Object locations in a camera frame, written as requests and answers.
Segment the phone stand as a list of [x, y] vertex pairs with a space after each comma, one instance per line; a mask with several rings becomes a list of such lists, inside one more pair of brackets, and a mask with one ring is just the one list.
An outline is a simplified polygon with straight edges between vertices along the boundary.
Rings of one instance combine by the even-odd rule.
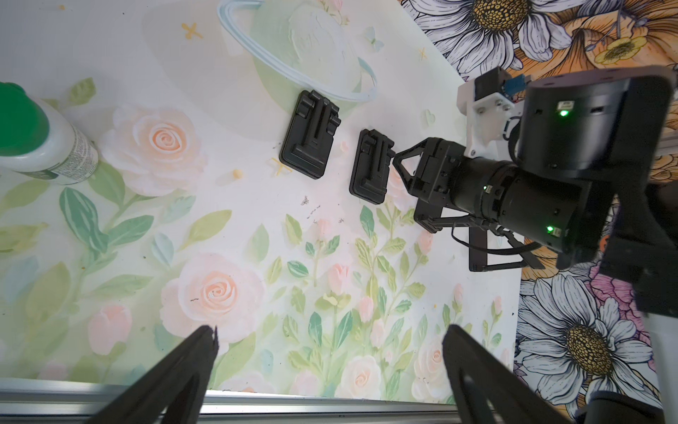
[[374, 205], [384, 203], [390, 164], [396, 154], [394, 147], [395, 143], [381, 132], [360, 132], [349, 183], [351, 195]]
[[323, 177], [335, 132], [341, 125], [339, 111], [315, 90], [302, 91], [282, 142], [280, 162], [309, 178]]

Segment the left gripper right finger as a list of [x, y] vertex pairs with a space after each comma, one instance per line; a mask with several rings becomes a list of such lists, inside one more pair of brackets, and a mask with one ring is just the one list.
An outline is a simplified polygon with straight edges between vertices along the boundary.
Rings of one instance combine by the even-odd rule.
[[462, 423], [567, 423], [458, 325], [448, 327], [442, 356]]

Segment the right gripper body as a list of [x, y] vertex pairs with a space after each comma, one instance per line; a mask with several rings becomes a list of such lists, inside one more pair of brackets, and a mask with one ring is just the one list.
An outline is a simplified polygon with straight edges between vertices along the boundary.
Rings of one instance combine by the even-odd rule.
[[551, 249], [574, 247], [581, 188], [535, 176], [510, 161], [464, 155], [464, 146], [428, 138], [410, 149], [418, 157], [410, 195], [415, 221], [436, 232], [445, 208], [466, 213], [473, 224], [493, 224]]

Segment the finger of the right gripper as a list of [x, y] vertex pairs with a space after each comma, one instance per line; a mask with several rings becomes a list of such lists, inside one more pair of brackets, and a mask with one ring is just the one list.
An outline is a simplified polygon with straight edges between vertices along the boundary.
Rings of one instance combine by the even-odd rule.
[[393, 166], [406, 192], [421, 201], [425, 201], [428, 197], [428, 184], [423, 177], [423, 166], [426, 165], [427, 160], [427, 143], [428, 140], [420, 141], [415, 146], [396, 153], [393, 159]]
[[424, 212], [418, 212], [418, 223], [430, 233], [450, 229], [452, 239], [468, 249], [470, 272], [543, 269], [543, 264], [534, 254], [541, 248], [540, 243], [521, 242], [513, 231], [499, 224], [471, 215], [433, 217]]

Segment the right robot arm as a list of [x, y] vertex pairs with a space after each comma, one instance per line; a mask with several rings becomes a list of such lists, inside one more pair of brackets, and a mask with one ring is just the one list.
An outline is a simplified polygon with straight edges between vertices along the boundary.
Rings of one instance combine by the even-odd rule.
[[597, 69], [530, 83], [492, 118], [508, 76], [469, 82], [458, 105], [478, 135], [429, 138], [393, 161], [432, 233], [466, 227], [470, 269], [491, 270], [487, 234], [554, 277], [519, 300], [518, 377], [494, 373], [459, 331], [443, 341], [462, 414], [485, 420], [494, 399], [522, 422], [677, 420], [677, 185], [650, 179], [676, 76], [661, 66]]

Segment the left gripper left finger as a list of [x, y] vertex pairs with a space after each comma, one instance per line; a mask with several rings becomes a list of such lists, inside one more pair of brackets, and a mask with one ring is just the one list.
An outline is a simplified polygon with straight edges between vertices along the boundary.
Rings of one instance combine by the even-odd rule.
[[218, 352], [218, 332], [197, 328], [88, 422], [196, 423]]

